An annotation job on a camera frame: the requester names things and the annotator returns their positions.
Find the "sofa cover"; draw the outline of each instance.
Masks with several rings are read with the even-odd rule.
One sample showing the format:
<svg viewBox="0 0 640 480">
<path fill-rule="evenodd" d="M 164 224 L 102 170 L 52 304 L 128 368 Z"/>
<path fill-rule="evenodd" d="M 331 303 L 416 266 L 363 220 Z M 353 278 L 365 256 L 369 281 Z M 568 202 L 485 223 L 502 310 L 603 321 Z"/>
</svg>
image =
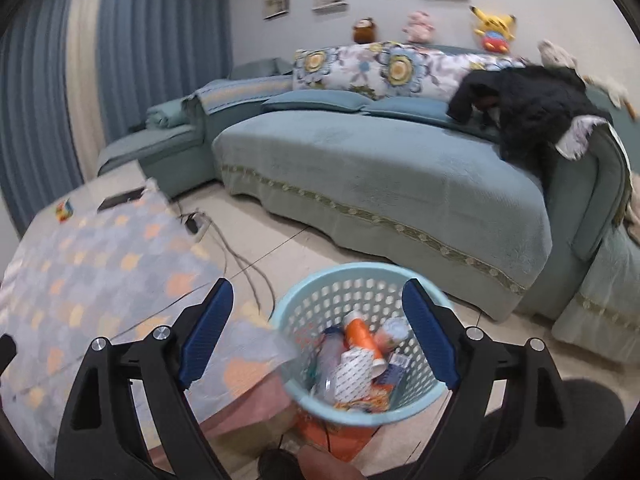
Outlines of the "sofa cover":
<svg viewBox="0 0 640 480">
<path fill-rule="evenodd" d="M 286 110 L 227 128 L 213 150 L 228 192 L 411 267 L 495 319 L 513 311 L 551 252 L 540 182 L 487 140 Z"/>
</svg>

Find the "tile floor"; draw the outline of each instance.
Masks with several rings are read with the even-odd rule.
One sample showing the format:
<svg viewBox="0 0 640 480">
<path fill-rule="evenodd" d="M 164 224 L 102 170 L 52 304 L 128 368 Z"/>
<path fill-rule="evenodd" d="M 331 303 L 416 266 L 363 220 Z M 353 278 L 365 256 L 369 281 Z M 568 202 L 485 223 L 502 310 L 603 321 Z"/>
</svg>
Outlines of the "tile floor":
<svg viewBox="0 0 640 480">
<path fill-rule="evenodd" d="M 277 298 L 309 274 L 327 267 L 364 260 L 380 260 L 367 254 L 335 246 L 317 230 L 267 213 L 260 203 L 249 197 L 231 197 L 221 184 L 203 187 L 180 200 L 183 212 L 200 209 L 207 212 L 221 229 L 231 248 L 244 256 L 249 264 L 238 264 L 220 243 L 220 236 L 209 229 L 202 243 L 220 268 L 226 267 L 239 303 L 253 297 L 246 272 L 254 282 L 264 312 L 270 312 L 272 299 L 265 281 L 255 270 L 270 279 Z M 533 319 L 511 316 L 497 324 L 479 310 L 466 304 L 455 304 L 455 312 L 465 326 L 476 325 L 494 340 L 521 344 L 532 336 L 549 346 L 560 374 L 564 378 L 589 378 L 613 389 L 622 399 L 626 415 L 640 400 L 640 369 L 621 367 L 587 351 L 554 341 L 550 329 Z M 504 384 L 496 383 L 489 410 L 500 406 Z M 424 449 L 442 413 L 447 397 L 434 402 L 417 416 L 380 429 L 354 464 L 370 475 L 415 460 Z M 254 480 L 255 464 L 238 471 L 235 479 Z"/>
</svg>

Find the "rubik's cube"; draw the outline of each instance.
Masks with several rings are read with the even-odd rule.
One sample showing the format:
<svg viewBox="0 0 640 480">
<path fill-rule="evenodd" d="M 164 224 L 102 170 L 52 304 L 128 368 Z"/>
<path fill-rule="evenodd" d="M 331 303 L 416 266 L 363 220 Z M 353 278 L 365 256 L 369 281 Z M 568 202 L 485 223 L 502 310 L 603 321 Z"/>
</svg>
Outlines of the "rubik's cube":
<svg viewBox="0 0 640 480">
<path fill-rule="evenodd" d="M 65 200 L 64 202 L 60 202 L 56 206 L 56 218 L 58 222 L 62 224 L 62 222 L 69 220 L 74 214 L 74 210 L 71 207 L 71 202 L 69 200 Z"/>
</svg>

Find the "screw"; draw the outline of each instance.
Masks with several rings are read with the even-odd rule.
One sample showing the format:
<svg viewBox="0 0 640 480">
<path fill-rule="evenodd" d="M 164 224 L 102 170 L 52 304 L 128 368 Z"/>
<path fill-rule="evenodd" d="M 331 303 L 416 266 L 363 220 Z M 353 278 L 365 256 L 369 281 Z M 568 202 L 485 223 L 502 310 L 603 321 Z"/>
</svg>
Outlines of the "screw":
<svg viewBox="0 0 640 480">
<path fill-rule="evenodd" d="M 531 341 L 529 341 L 529 345 L 536 352 L 542 352 L 545 349 L 545 342 L 542 341 L 542 339 L 538 339 L 537 337 L 535 337 Z"/>
<path fill-rule="evenodd" d="M 484 337 L 484 332 L 477 326 L 470 326 L 466 329 L 466 336 L 473 341 L 480 341 Z"/>
<path fill-rule="evenodd" d="M 159 326 L 154 330 L 154 339 L 162 341 L 162 339 L 167 339 L 170 333 L 171 329 L 166 325 Z"/>
<path fill-rule="evenodd" d="M 107 340 L 103 337 L 97 337 L 96 339 L 91 341 L 91 348 L 96 352 L 99 352 L 105 346 L 107 346 Z"/>
</svg>

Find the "shoe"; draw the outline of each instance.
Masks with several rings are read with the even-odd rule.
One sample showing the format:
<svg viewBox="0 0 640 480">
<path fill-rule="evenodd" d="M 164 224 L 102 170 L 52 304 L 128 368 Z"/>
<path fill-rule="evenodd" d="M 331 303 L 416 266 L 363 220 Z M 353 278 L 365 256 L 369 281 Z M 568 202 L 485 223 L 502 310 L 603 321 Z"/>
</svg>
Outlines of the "shoe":
<svg viewBox="0 0 640 480">
<path fill-rule="evenodd" d="M 259 480 L 305 480 L 298 459 L 284 449 L 268 449 L 258 458 Z"/>
</svg>

